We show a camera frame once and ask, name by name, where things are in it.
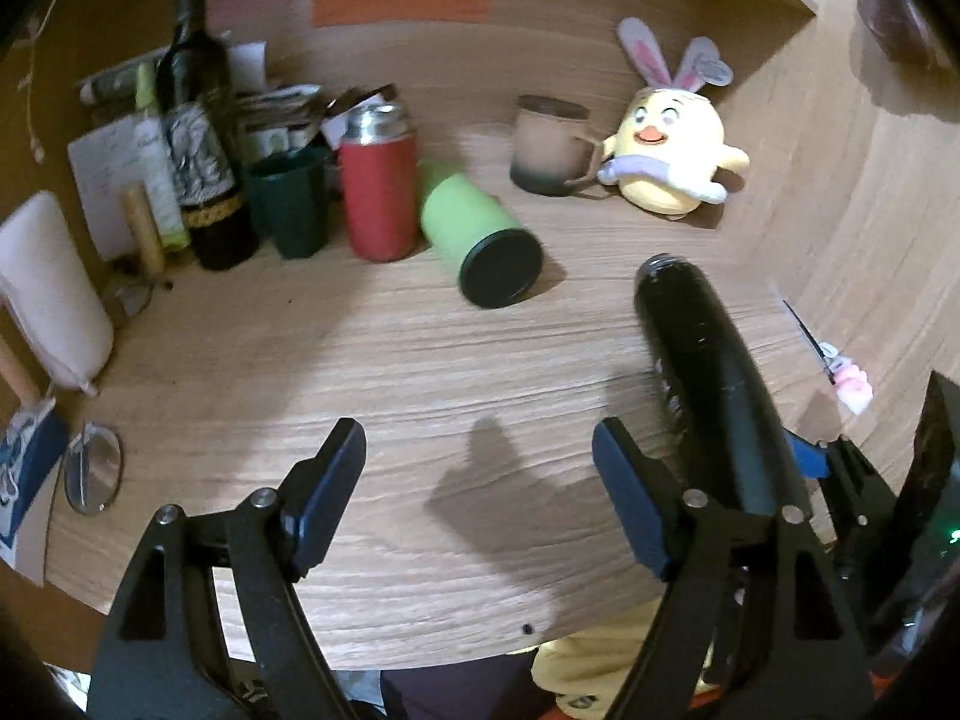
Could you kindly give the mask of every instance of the tag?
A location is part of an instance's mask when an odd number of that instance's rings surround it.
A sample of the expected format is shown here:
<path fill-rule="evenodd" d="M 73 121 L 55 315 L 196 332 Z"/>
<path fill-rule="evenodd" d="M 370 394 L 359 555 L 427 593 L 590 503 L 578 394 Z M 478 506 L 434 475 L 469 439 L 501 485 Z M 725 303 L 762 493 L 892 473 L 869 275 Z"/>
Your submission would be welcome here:
<path fill-rule="evenodd" d="M 701 55 L 693 62 L 698 76 L 712 86 L 728 86 L 733 82 L 733 70 L 726 62 L 713 56 Z"/>

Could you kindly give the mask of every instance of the yellow cloth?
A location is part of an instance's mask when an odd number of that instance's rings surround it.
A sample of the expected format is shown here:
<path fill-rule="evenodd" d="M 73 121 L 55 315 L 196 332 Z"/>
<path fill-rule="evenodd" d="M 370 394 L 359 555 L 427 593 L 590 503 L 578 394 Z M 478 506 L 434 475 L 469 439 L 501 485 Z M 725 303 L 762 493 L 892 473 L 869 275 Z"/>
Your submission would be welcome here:
<path fill-rule="evenodd" d="M 602 720 L 650 634 L 659 603 L 658 598 L 603 625 L 542 644 L 531 669 L 534 682 L 557 694 L 564 714 Z M 702 680 L 697 683 L 698 693 L 708 689 Z"/>

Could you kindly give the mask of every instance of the white pouch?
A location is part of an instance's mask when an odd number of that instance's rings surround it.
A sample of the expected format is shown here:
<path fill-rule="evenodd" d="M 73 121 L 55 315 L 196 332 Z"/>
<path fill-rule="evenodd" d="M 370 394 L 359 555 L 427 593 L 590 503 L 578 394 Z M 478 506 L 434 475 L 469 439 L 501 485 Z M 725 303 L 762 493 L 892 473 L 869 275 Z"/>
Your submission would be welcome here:
<path fill-rule="evenodd" d="M 56 384 L 96 394 L 92 381 L 110 356 L 113 325 L 49 191 L 0 225 L 0 290 Z"/>

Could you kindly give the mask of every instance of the yellow plush duck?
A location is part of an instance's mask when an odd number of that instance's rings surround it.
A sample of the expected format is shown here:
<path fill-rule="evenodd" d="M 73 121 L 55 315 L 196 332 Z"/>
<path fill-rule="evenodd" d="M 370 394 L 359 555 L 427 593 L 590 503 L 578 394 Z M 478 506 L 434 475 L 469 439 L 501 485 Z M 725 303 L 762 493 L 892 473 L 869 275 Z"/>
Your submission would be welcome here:
<path fill-rule="evenodd" d="M 669 218 L 683 218 L 702 202 L 724 202 L 727 190 L 713 180 L 717 167 L 741 173 L 750 158 L 724 143 L 723 122 L 710 101 L 696 94 L 705 83 L 724 86 L 733 80 L 717 46 L 695 38 L 671 79 L 645 23 L 624 19 L 617 34 L 649 86 L 604 141 L 600 181 L 616 184 L 635 206 Z"/>

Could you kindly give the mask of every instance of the metal bolt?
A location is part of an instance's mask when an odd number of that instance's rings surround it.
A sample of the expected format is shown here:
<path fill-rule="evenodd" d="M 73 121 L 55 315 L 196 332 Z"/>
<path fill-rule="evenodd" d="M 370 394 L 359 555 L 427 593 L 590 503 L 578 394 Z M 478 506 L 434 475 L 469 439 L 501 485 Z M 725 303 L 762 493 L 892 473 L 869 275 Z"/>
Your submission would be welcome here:
<path fill-rule="evenodd" d="M 781 517 L 784 518 L 791 525 L 800 525 L 803 522 L 803 512 L 799 508 L 790 504 L 789 506 L 784 506 L 781 509 Z"/>
<path fill-rule="evenodd" d="M 704 506 L 707 506 L 709 500 L 707 493 L 697 488 L 690 488 L 689 490 L 683 491 L 683 502 L 687 504 L 690 509 L 702 509 Z"/>
<path fill-rule="evenodd" d="M 157 509 L 157 513 L 154 514 L 154 519 L 157 522 L 160 522 L 160 525 L 169 525 L 177 517 L 179 517 L 179 512 L 176 510 L 176 506 L 172 503 L 168 503 L 166 506 L 161 506 Z"/>
<path fill-rule="evenodd" d="M 250 496 L 250 502 L 255 509 L 266 509 L 277 501 L 277 491 L 273 488 L 260 488 L 253 490 Z"/>

